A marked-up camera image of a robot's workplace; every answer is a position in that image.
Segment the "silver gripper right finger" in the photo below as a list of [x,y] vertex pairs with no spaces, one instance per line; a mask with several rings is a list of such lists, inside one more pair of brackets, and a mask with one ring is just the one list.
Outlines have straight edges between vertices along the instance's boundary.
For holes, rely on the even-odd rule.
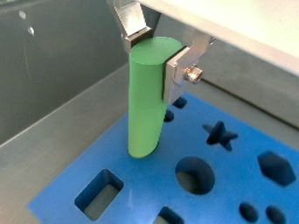
[[213,37],[194,30],[184,33],[188,43],[164,62],[162,100],[172,104],[184,92],[188,81],[196,84],[201,79],[201,70],[194,62],[202,56],[213,43]]

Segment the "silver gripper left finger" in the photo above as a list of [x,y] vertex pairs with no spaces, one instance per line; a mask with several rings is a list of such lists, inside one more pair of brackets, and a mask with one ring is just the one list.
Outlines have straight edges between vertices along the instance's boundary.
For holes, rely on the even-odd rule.
[[141,4],[136,0],[106,0],[121,33],[126,53],[132,47],[153,36],[153,29],[145,24]]

